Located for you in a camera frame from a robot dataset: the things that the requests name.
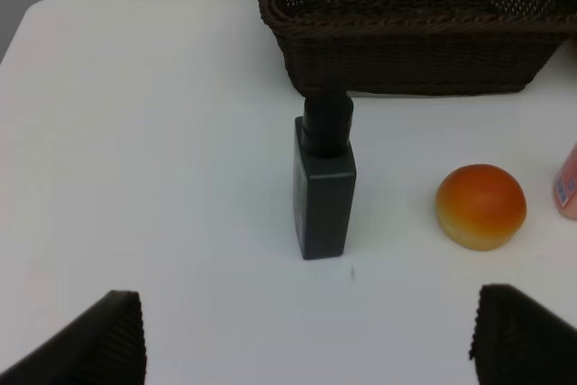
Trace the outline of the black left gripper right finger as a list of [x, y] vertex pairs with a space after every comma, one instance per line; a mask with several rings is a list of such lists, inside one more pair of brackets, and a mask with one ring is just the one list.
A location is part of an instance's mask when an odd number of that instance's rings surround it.
[[576, 328], [511, 285], [484, 285], [469, 357], [480, 384], [574, 384]]

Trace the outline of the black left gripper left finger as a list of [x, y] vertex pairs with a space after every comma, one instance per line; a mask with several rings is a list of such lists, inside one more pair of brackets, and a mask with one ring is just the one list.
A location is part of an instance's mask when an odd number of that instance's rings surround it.
[[111, 290], [1, 373], [3, 384], [143, 384], [147, 353], [136, 291]]

